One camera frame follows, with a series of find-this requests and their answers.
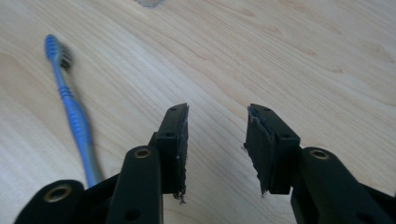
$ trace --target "light wood surface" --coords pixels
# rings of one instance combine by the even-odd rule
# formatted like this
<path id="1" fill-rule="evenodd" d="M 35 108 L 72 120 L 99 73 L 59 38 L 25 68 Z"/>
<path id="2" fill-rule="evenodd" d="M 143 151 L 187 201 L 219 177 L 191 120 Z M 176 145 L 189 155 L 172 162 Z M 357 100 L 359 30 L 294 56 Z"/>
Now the light wood surface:
<path id="1" fill-rule="evenodd" d="M 190 105 L 186 204 L 165 223 L 295 223 L 289 196 L 261 198 L 241 149 L 247 106 L 265 105 L 368 186 L 396 190 L 396 2 L 340 0 L 0 1 L 0 220 L 45 185 L 85 183 L 47 34 L 74 54 L 106 177 L 148 143 L 166 109 Z"/>

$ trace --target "screw hole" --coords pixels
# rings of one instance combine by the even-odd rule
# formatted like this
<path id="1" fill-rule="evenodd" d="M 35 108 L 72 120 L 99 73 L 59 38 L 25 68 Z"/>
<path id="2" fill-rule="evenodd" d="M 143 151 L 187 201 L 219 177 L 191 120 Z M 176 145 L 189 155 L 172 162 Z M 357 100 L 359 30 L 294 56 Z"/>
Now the screw hole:
<path id="1" fill-rule="evenodd" d="M 150 155 L 151 155 L 151 151 L 145 148 L 136 151 L 136 153 L 134 154 L 134 156 L 138 159 L 143 159 L 149 157 Z"/>
<path id="2" fill-rule="evenodd" d="M 375 220 L 368 214 L 365 213 L 357 213 L 356 216 L 363 223 L 374 224 Z"/>
<path id="3" fill-rule="evenodd" d="M 135 221 L 140 218 L 140 211 L 137 209 L 130 209 L 125 212 L 125 220 Z"/>
<path id="4" fill-rule="evenodd" d="M 56 203 L 66 198 L 71 192 L 72 188 L 69 185 L 60 185 L 48 191 L 44 196 L 44 201 L 47 203 Z"/>
<path id="5" fill-rule="evenodd" d="M 309 152 L 311 154 L 311 156 L 320 159 L 320 160 L 327 160 L 329 159 L 329 154 L 327 154 L 326 152 L 320 151 L 320 150 L 311 150 Z"/>

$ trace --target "toothbrush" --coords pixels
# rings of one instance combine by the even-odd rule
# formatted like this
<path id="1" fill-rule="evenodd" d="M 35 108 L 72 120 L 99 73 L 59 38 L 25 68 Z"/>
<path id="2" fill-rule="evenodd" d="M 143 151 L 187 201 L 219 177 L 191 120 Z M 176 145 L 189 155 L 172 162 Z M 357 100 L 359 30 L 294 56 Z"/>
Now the toothbrush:
<path id="1" fill-rule="evenodd" d="M 90 131 L 87 119 L 81 106 L 74 99 L 72 92 L 67 87 L 62 75 L 61 67 L 71 66 L 72 58 L 68 49 L 63 46 L 54 35 L 47 35 L 45 51 L 52 65 L 58 92 L 64 102 L 64 109 L 69 121 L 69 127 L 78 147 L 79 155 L 84 166 L 87 184 L 90 187 L 102 181 L 98 163 L 93 155 Z"/>

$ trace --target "toothbrush handle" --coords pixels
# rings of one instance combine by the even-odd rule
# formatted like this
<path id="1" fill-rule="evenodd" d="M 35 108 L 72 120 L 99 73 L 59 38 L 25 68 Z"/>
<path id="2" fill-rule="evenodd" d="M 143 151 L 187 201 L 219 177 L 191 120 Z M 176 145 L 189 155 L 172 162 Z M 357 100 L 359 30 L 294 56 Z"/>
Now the toothbrush handle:
<path id="1" fill-rule="evenodd" d="M 59 94 L 64 102 L 70 130 L 73 133 L 82 158 L 88 186 L 91 187 L 101 182 L 102 177 L 100 176 L 99 166 L 94 159 L 88 121 L 81 106 L 76 102 L 71 91 L 66 86 L 59 89 Z"/>

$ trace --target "black plastic part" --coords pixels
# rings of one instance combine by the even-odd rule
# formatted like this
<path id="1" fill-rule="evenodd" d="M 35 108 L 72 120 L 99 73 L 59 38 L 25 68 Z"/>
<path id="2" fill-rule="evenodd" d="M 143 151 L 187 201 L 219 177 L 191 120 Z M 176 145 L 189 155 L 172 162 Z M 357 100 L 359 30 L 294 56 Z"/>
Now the black plastic part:
<path id="1" fill-rule="evenodd" d="M 106 223 L 163 223 L 160 154 L 136 147 L 124 160 Z"/>
<path id="2" fill-rule="evenodd" d="M 177 198 L 186 193 L 188 114 L 187 104 L 169 108 L 155 135 L 155 145 L 161 154 L 163 194 L 172 193 Z"/>
<path id="3" fill-rule="evenodd" d="M 258 173 L 262 193 L 289 194 L 301 150 L 300 137 L 267 107 L 250 105 L 247 111 L 244 147 Z"/>
<path id="4" fill-rule="evenodd" d="M 318 211 L 318 220 L 313 223 L 393 223 L 331 152 L 315 147 L 304 149 L 299 171 Z M 302 206 L 300 208 L 293 208 L 295 216 L 310 216 L 312 210 L 304 209 Z"/>
<path id="5" fill-rule="evenodd" d="M 82 184 L 76 180 L 49 184 L 23 208 L 15 223 L 72 223 L 73 213 L 83 193 Z"/>
<path id="6" fill-rule="evenodd" d="M 378 203 L 378 205 L 392 218 L 393 222 L 396 223 L 396 195 L 391 197 L 376 189 L 372 189 L 368 186 L 363 185 L 366 191 L 372 196 L 372 198 Z"/>
<path id="7" fill-rule="evenodd" d="M 182 199 L 186 192 L 187 116 L 187 104 L 171 107 L 163 119 L 160 135 L 154 133 L 148 146 L 143 147 L 151 152 L 147 159 L 136 160 L 132 155 L 142 147 L 131 150 L 120 175 L 114 175 L 90 189 L 84 190 L 82 184 L 75 180 L 47 185 L 23 208 L 16 223 L 103 224 L 107 218 L 107 223 L 162 223 L 162 194 L 173 193 Z M 162 175 L 169 184 L 163 183 Z M 69 186 L 72 191 L 59 202 L 43 201 L 46 193 L 59 186 Z M 58 190 L 53 197 L 61 193 Z"/>

